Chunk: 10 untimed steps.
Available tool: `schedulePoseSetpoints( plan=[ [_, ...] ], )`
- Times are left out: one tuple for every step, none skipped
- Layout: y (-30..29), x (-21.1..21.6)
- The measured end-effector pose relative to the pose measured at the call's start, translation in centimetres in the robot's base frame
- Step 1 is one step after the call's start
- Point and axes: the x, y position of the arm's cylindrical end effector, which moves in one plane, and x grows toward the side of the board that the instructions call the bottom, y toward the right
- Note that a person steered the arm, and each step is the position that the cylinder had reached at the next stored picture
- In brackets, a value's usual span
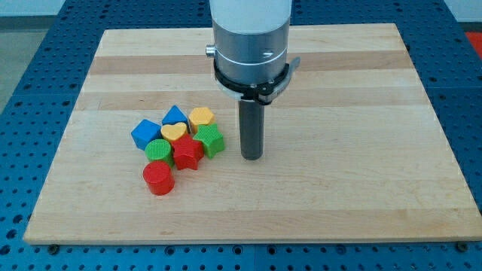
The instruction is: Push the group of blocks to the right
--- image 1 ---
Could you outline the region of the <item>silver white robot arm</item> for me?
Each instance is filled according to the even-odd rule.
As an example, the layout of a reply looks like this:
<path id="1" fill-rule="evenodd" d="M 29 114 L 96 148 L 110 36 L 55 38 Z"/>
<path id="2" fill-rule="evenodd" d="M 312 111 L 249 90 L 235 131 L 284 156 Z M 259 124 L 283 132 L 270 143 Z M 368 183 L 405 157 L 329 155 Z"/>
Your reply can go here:
<path id="1" fill-rule="evenodd" d="M 215 61 L 239 84 L 263 84 L 285 67 L 291 0 L 211 0 Z"/>

